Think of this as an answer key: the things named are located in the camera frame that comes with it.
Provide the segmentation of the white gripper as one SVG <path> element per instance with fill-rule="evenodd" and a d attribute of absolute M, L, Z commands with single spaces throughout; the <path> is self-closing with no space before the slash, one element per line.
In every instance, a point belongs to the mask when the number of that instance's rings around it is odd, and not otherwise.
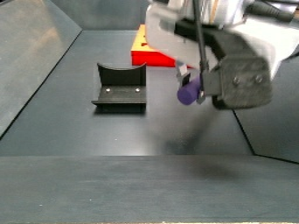
<path fill-rule="evenodd" d="M 145 12 L 148 45 L 174 60 L 180 87 L 189 83 L 197 45 L 173 34 L 181 19 L 241 36 L 274 74 L 280 63 L 299 57 L 299 0 L 149 0 Z M 205 101 L 200 87 L 197 104 Z"/>

